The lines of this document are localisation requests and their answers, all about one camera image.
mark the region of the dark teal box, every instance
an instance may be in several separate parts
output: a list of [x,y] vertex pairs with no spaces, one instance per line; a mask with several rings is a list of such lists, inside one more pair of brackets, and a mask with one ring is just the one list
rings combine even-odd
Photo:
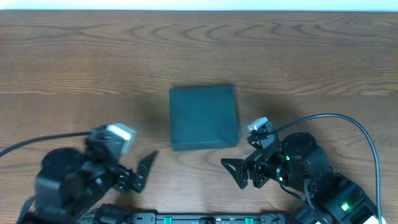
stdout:
[[233,86],[170,90],[170,128],[174,151],[236,147]]

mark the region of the wire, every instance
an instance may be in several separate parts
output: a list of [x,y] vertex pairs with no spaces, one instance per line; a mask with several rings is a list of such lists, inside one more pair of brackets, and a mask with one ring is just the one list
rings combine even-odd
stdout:
[[38,138],[33,138],[30,140],[26,140],[20,143],[17,143],[13,146],[10,146],[6,149],[4,149],[3,151],[0,152],[0,158],[2,158],[3,156],[5,156],[8,152],[11,152],[17,148],[20,148],[22,146],[26,146],[28,144],[32,144],[35,142],[39,142],[39,141],[44,141],[44,140],[52,140],[52,139],[60,139],[60,138],[69,138],[69,137],[78,137],[78,136],[86,136],[89,135],[90,132],[86,131],[86,132],[79,132],[79,133],[68,133],[68,134],[56,134],[56,135],[52,135],[52,136],[44,136],[44,137],[38,137]]
[[377,217],[379,220],[379,224],[382,224],[382,219],[381,219],[381,196],[380,196],[380,169],[379,169],[379,158],[377,156],[377,152],[376,152],[376,148],[374,147],[374,143],[372,138],[370,137],[369,133],[365,130],[365,128],[359,124],[356,120],[354,120],[353,118],[350,118],[349,116],[345,116],[342,114],[336,114],[336,113],[323,113],[323,114],[315,114],[315,115],[311,115],[311,116],[307,116],[305,118],[302,119],[298,119],[296,121],[293,121],[289,124],[286,124],[285,126],[278,128],[274,131],[271,131],[268,133],[268,135],[271,134],[275,134],[278,133],[279,131],[285,130],[293,125],[296,124],[300,124],[302,122],[305,121],[309,121],[311,119],[315,119],[315,118],[341,118],[341,119],[345,119],[353,124],[355,124],[361,131],[362,133],[365,135],[366,140],[368,140],[368,143],[372,149],[372,153],[373,153],[373,159],[374,159],[374,166],[376,168],[376,204],[377,204]]

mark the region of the wooden table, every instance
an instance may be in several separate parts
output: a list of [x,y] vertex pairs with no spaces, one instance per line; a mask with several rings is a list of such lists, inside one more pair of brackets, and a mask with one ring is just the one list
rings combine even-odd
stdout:
[[[158,212],[293,212],[275,182],[240,190],[220,159],[245,158],[245,127],[316,113],[361,122],[381,162],[382,210],[398,222],[398,14],[348,12],[0,12],[0,148],[54,133],[125,123],[139,134],[122,163],[158,150],[141,194],[100,203]],[[169,89],[233,84],[241,126],[234,149],[173,152]],[[352,124],[319,119],[311,132],[332,166],[375,199],[374,163]],[[82,138],[32,144],[0,160],[0,223],[15,223],[40,161]]]

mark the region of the green light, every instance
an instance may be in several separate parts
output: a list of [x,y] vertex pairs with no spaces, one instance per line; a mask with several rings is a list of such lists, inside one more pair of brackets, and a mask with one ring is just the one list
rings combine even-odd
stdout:
[[341,206],[341,208],[342,208],[344,211],[347,211],[347,209],[349,209],[349,206],[348,206],[348,204],[345,202],[345,203]]

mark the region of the wooden tabletop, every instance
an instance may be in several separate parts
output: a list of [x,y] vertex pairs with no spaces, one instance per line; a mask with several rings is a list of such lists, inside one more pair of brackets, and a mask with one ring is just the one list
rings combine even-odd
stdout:
[[[253,148],[245,127],[343,113],[373,137],[381,163],[382,211],[398,223],[398,14],[348,12],[0,12],[0,148],[55,133],[125,123],[139,132],[121,162],[135,168],[158,150],[146,189],[101,203],[167,213],[293,212],[301,203],[273,182],[244,190],[221,158]],[[233,84],[237,148],[173,152],[169,89]],[[375,200],[371,150],[352,124],[309,121],[331,165]],[[0,223],[15,223],[34,193],[40,161],[82,138],[31,144],[0,159]]]

